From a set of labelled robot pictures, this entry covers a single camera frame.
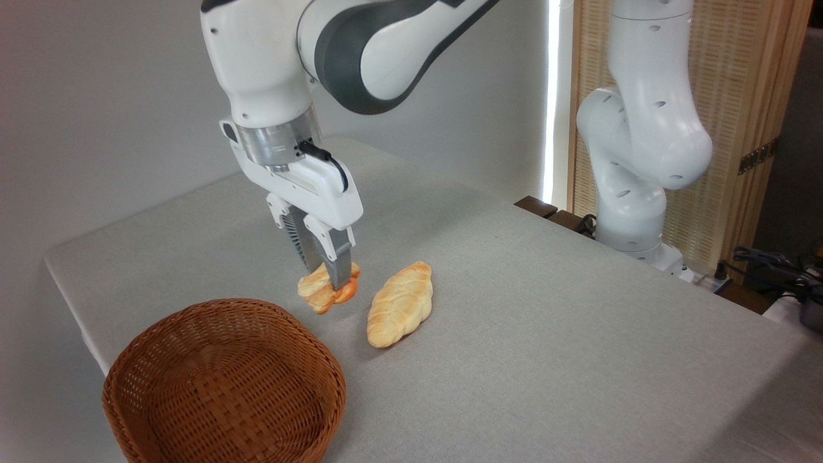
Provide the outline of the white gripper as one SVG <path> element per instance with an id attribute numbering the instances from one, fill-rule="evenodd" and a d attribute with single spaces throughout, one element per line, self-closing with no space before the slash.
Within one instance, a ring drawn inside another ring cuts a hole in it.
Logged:
<path id="1" fill-rule="evenodd" d="M 220 125 L 244 175 L 270 192 L 266 201 L 271 216 L 277 228 L 287 232 L 307 273 L 324 264 L 333 289 L 348 284 L 354 247 L 349 226 L 363 214 L 350 170 L 344 164 L 336 167 L 315 156 L 300 156 L 288 171 L 270 171 L 249 160 L 233 122 L 224 118 Z"/>

